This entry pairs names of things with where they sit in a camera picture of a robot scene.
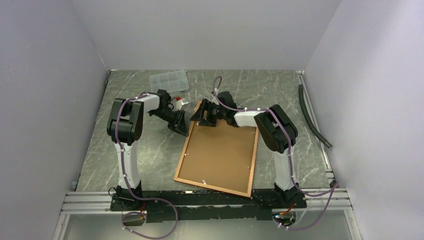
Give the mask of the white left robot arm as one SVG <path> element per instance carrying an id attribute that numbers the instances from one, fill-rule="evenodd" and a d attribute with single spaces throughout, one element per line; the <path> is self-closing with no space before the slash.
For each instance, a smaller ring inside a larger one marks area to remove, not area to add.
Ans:
<path id="1" fill-rule="evenodd" d="M 116 196 L 130 210 L 143 204 L 142 182 L 137 167 L 137 145 L 143 132 L 145 116 L 156 116 L 167 123 L 174 133 L 189 135 L 185 111 L 172 104 L 172 97 L 164 90 L 143 92 L 131 98 L 116 98 L 112 103 L 106 125 L 107 135 L 114 143 L 119 161 L 119 181 Z"/>

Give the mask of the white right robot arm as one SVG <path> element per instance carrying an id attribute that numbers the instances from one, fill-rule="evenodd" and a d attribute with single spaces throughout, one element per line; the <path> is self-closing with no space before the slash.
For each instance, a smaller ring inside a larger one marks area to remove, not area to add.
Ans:
<path id="1" fill-rule="evenodd" d="M 288 207 L 299 192 L 291 157 L 299 134 L 294 123 L 279 104 L 263 109 L 238 108 L 229 91 L 218 93 L 214 100 L 204 98 L 190 120 L 204 127 L 215 127 L 218 120 L 224 120 L 235 128 L 256 127 L 265 145 L 273 153 L 275 202 L 282 208 Z"/>

